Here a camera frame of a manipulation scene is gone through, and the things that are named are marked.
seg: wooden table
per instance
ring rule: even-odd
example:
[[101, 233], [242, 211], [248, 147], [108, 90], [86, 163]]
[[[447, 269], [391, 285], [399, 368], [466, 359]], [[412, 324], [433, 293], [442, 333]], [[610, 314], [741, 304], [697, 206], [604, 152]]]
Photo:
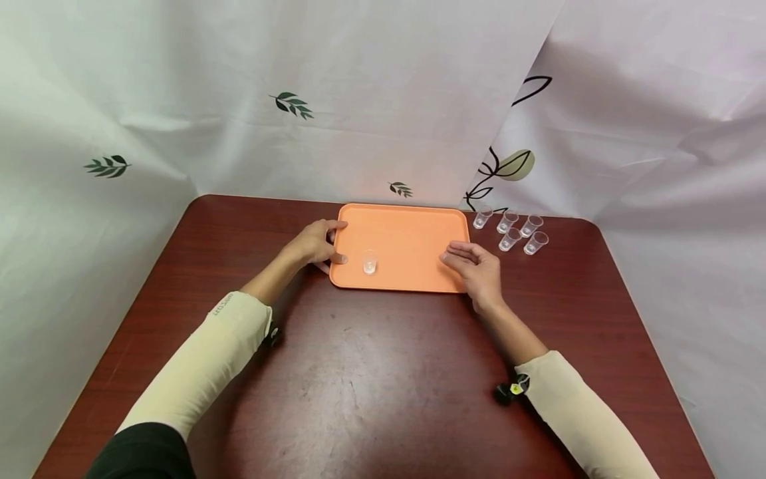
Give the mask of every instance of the wooden table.
[[[194, 201], [35, 477], [82, 477], [217, 301], [340, 206]], [[471, 235], [499, 253], [496, 222]], [[502, 255], [505, 299], [620, 416], [661, 477], [712, 477], [601, 233], [570, 218], [543, 229], [551, 243], [537, 255], [518, 245]], [[342, 290], [315, 268], [293, 289], [280, 308], [283, 344], [261, 348], [193, 431], [199, 477], [583, 475], [528, 404], [493, 401], [506, 367], [465, 296]]]

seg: wrist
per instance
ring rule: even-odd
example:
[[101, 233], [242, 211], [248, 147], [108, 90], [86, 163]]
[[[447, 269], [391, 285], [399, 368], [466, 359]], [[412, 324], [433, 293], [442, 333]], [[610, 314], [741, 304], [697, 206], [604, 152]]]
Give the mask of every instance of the wrist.
[[280, 253], [277, 255], [277, 258], [298, 268], [306, 266], [309, 262], [309, 258], [306, 254], [302, 253], [298, 250], [298, 248], [295, 248], [290, 244], [282, 248], [282, 251], [280, 251]]
[[513, 315], [513, 311], [502, 298], [477, 302], [476, 308], [478, 309], [477, 313], [487, 320], [496, 320], [510, 314]]

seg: leaf branch design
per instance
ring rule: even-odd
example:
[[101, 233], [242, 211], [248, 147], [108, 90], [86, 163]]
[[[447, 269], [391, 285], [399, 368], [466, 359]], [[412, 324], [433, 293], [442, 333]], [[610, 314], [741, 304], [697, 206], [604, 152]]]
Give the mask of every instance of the leaf branch design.
[[117, 178], [123, 175], [128, 166], [132, 166], [120, 155], [112, 155], [111, 158], [104, 156], [103, 163], [99, 159], [92, 159], [91, 162], [91, 164], [85, 165], [83, 168], [87, 168], [89, 173], [97, 173], [96, 178], [99, 176]]
[[292, 113], [295, 116], [298, 116], [298, 112], [300, 112], [300, 116], [302, 116], [304, 120], [308, 120], [309, 118], [314, 117], [311, 114], [314, 112], [309, 110], [309, 108], [306, 106], [308, 103], [301, 100], [297, 95], [292, 94], [289, 91], [282, 92], [276, 97], [273, 95], [269, 96], [274, 99], [274, 103], [277, 104], [277, 108], [282, 111]]
[[[518, 105], [522, 101], [528, 100], [535, 95], [542, 92], [545, 88], [548, 88], [548, 85], [551, 84], [553, 81], [553, 77], [548, 77], [545, 75], [534, 75], [531, 77], [528, 77], [524, 80], [523, 84], [527, 84], [529, 82], [542, 80], [542, 83], [530, 94], [526, 94], [525, 96], [519, 98], [518, 100], [514, 100], [511, 104], [512, 107], [515, 105]], [[469, 192], [466, 192], [466, 195], [463, 197], [464, 200], [466, 200], [466, 203], [471, 208], [471, 211], [476, 211], [476, 208], [473, 207], [471, 204], [472, 199], [481, 199], [487, 196], [494, 188], [492, 186], [487, 186], [485, 188], [479, 189], [481, 185], [484, 184], [488, 179], [492, 178], [493, 176], [498, 176], [503, 179], [512, 178], [514, 175], [518, 174], [522, 168], [526, 165], [528, 161], [535, 161], [535, 155], [530, 150], [521, 150], [519, 152], [516, 152], [516, 154], [513, 157], [506, 158], [502, 161], [502, 165], [500, 164], [500, 160], [495, 154], [495, 150], [492, 149], [492, 147], [489, 147], [489, 152], [492, 153], [492, 157], [495, 160], [495, 166], [494, 168], [487, 164], [486, 162], [482, 162], [481, 165], [479, 165], [479, 173], [486, 176], [485, 179], [482, 179], [479, 181], [473, 189]], [[504, 212], [508, 208], [500, 208], [495, 210], [495, 212]]]
[[402, 182], [388, 183], [388, 189], [394, 193], [397, 193], [399, 196], [404, 196], [405, 198], [410, 198], [412, 196], [412, 190], [410, 187]]

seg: person's left hand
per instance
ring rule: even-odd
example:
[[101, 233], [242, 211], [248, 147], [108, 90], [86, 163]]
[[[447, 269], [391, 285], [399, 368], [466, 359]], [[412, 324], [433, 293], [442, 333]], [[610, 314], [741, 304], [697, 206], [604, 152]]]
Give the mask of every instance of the person's left hand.
[[348, 222], [334, 219], [320, 219], [306, 226], [293, 240], [285, 246], [284, 251], [296, 255], [304, 264], [314, 263], [317, 268], [330, 273], [330, 266], [325, 261], [344, 264], [347, 258], [335, 251], [332, 243], [335, 240], [336, 229], [343, 229]]

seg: fabric backdrop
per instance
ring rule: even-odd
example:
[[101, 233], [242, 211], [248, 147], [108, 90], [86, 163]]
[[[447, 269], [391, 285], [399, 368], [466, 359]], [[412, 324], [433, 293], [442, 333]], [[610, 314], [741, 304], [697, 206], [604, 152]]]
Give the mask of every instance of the fabric backdrop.
[[562, 2], [3, 2], [4, 477], [194, 197], [454, 205]]
[[463, 206], [595, 222], [714, 472], [762, 477], [766, 5], [568, 0], [529, 78]]
[[196, 194], [10, 35], [26, 27], [0, 15], [4, 479], [34, 473]]

